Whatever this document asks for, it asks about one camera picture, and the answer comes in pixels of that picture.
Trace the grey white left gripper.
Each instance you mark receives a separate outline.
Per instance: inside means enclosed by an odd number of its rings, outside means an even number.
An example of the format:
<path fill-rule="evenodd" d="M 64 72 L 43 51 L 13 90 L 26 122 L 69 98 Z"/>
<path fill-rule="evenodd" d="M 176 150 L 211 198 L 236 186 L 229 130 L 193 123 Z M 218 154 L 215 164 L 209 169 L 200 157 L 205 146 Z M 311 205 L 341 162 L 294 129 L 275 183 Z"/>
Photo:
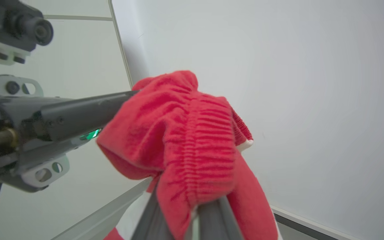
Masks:
<path fill-rule="evenodd" d="M 67 100 L 45 97 L 35 80 L 0 75 L 0 182 L 44 190 L 70 170 L 66 153 L 96 138 L 137 93 Z"/>

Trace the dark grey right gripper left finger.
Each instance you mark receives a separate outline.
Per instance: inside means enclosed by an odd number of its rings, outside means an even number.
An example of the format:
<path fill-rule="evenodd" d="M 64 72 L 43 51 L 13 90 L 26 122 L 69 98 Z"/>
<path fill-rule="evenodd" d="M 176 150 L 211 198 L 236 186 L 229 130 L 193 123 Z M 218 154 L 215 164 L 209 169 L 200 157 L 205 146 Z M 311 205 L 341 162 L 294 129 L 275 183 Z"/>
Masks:
<path fill-rule="evenodd" d="M 132 240 L 173 240 L 164 214 L 157 199 L 157 188 L 154 187 L 150 199 L 132 236 Z"/>

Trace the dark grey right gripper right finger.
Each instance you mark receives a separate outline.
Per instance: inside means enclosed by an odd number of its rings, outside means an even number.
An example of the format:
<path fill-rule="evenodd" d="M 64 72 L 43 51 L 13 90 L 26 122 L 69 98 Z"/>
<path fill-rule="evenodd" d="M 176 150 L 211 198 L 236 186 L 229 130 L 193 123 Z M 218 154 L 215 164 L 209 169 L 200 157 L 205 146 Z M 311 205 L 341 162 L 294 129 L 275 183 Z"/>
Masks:
<path fill-rule="evenodd" d="M 243 240 L 244 237 L 226 196 L 192 210 L 186 240 Z"/>

